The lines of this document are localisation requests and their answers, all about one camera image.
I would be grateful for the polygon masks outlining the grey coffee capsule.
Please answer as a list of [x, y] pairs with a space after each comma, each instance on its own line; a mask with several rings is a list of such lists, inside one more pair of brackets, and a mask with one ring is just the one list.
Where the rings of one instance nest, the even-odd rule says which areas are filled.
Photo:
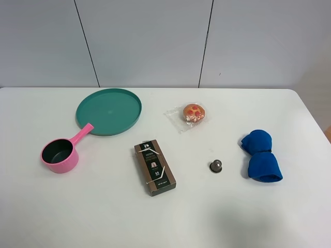
[[210, 165], [209, 169], [213, 173], [220, 173], [222, 171], [222, 162], [220, 160], [214, 160]]

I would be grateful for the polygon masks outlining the wrapped muffin with red dots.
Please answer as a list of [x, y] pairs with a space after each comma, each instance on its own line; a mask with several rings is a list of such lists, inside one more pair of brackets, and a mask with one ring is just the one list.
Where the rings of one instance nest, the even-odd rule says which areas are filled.
[[187, 132], [210, 121], [210, 114], [200, 102], [190, 102], [176, 106], [164, 113], [178, 133]]

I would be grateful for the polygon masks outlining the brown coffee capsule box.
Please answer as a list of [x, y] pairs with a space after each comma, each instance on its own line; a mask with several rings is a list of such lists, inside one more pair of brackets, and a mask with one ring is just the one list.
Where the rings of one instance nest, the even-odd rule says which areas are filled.
[[135, 145], [138, 164], [151, 196], [176, 188], [176, 180], [156, 140]]

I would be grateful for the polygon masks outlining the teal round plate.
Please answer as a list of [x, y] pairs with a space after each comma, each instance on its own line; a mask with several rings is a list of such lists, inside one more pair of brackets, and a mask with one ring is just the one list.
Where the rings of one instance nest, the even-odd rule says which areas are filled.
[[110, 88], [90, 94], [76, 110], [76, 122], [80, 128], [90, 123], [92, 135], [113, 136], [133, 127], [142, 112], [137, 95], [120, 88]]

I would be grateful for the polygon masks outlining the blue folded cloth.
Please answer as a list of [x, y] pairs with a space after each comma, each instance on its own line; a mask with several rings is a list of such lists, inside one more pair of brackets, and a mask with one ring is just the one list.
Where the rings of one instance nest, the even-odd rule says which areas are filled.
[[278, 161], [272, 153], [272, 137], [264, 130], [253, 130], [241, 140], [241, 148], [251, 155], [248, 177], [272, 183], [283, 179]]

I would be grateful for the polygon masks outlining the pink saucepan with dark interior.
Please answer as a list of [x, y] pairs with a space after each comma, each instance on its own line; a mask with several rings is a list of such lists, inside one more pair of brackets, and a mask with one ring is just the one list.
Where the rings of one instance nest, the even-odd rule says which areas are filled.
[[54, 173], [63, 174], [71, 171], [79, 161], [77, 143], [94, 129], [86, 124], [74, 137], [55, 139], [44, 146], [40, 157], [42, 162]]

